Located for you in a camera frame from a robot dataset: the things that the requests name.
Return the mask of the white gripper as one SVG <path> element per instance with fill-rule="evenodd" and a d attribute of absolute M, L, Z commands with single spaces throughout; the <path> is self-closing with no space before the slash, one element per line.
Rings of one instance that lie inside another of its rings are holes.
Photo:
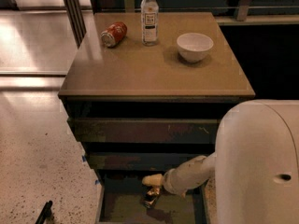
<path fill-rule="evenodd" d="M 164 175 L 147 175 L 142 179 L 145 186 L 161 187 L 172 194 L 185 197 L 190 189 L 200 187 L 207 181 L 206 156 L 198 156 L 167 171 Z"/>

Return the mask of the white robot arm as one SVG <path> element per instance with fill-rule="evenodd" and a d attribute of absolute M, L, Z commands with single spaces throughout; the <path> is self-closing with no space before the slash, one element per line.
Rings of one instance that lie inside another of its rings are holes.
<path fill-rule="evenodd" d="M 299 101 L 236 105 L 221 120 L 214 153 L 142 183 L 183 197 L 210 177 L 219 224 L 299 224 Z"/>

